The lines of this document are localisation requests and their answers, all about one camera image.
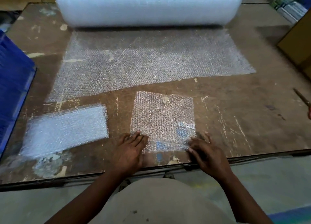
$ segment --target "beige shirt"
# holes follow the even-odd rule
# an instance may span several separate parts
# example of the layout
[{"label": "beige shirt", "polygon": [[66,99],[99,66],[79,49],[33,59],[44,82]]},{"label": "beige shirt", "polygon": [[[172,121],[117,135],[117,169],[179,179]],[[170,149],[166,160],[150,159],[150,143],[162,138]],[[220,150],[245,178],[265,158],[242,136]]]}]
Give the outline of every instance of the beige shirt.
[{"label": "beige shirt", "polygon": [[188,185],[167,178],[145,178],[112,197],[103,223],[234,224],[216,205]]}]

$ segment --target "chipped table surface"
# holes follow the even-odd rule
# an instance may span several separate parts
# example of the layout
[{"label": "chipped table surface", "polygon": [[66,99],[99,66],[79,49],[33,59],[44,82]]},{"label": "chipped table surface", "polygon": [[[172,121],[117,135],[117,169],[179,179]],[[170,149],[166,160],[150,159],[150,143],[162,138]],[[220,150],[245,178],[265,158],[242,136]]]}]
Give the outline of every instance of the chipped table surface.
[{"label": "chipped table surface", "polygon": [[[209,131],[228,158],[310,148],[311,120],[292,88],[311,99],[311,84],[275,48],[289,23],[268,4],[242,5],[227,26],[237,47],[256,69],[255,74],[191,78],[50,103],[45,99],[72,29],[66,26],[55,4],[28,5],[21,17],[8,36],[33,58],[38,70],[1,160],[2,185],[104,172],[115,139],[130,130],[137,91],[193,97],[196,130]],[[107,106],[108,139],[36,160],[19,155],[29,118],[96,103]],[[145,168],[188,162],[187,153],[182,151],[144,156]]]}]

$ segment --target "gray floor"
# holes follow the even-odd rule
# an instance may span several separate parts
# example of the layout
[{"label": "gray floor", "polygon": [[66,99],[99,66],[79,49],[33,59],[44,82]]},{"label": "gray floor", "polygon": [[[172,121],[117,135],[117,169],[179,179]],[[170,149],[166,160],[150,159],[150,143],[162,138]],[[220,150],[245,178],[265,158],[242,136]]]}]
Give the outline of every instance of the gray floor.
[{"label": "gray floor", "polygon": [[[311,157],[272,158],[232,166],[232,170],[267,213],[311,204]],[[175,172],[175,178],[212,200],[231,218],[224,192],[202,171]],[[87,185],[0,193],[1,223],[44,223]],[[100,214],[91,221],[102,223]]]}]

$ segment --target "forearm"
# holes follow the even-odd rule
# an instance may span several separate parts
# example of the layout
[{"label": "forearm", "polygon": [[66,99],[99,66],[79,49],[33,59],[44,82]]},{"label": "forearm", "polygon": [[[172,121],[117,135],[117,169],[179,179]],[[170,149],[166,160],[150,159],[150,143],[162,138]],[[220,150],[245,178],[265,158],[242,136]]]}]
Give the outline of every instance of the forearm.
[{"label": "forearm", "polygon": [[273,224],[239,179],[232,173],[219,181],[237,222],[249,224]]},{"label": "forearm", "polygon": [[123,178],[113,171],[104,173],[45,224],[88,223],[102,210],[122,180]]}]

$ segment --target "person's left hand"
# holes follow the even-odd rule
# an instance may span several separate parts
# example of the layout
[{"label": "person's left hand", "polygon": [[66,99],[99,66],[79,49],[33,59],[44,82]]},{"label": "person's left hand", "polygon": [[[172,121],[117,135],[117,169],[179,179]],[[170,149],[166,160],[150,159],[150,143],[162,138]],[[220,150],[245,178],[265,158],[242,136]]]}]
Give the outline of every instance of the person's left hand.
[{"label": "person's left hand", "polygon": [[141,169],[142,150],[146,147],[148,138],[139,131],[132,136],[130,133],[123,134],[113,154],[111,170],[125,179]]}]

